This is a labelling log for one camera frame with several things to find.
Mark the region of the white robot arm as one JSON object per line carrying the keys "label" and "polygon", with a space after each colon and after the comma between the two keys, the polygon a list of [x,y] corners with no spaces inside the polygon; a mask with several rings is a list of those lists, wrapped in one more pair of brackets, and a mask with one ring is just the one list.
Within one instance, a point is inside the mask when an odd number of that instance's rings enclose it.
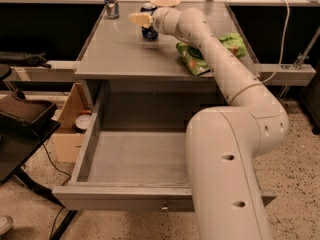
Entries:
{"label": "white robot arm", "polygon": [[252,159],[269,153],[289,127],[281,103],[212,33],[197,8],[134,13],[200,50],[227,104],[196,113],[185,135],[187,172],[200,240],[273,240]]}

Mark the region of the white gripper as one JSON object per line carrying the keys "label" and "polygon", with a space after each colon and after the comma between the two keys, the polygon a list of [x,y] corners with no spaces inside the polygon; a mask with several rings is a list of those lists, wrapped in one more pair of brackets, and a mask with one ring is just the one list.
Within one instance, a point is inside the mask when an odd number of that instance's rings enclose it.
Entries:
{"label": "white gripper", "polygon": [[178,23],[181,12],[172,7],[160,7],[152,16],[149,13],[132,13],[129,20],[141,27],[151,27],[164,35],[178,35]]}

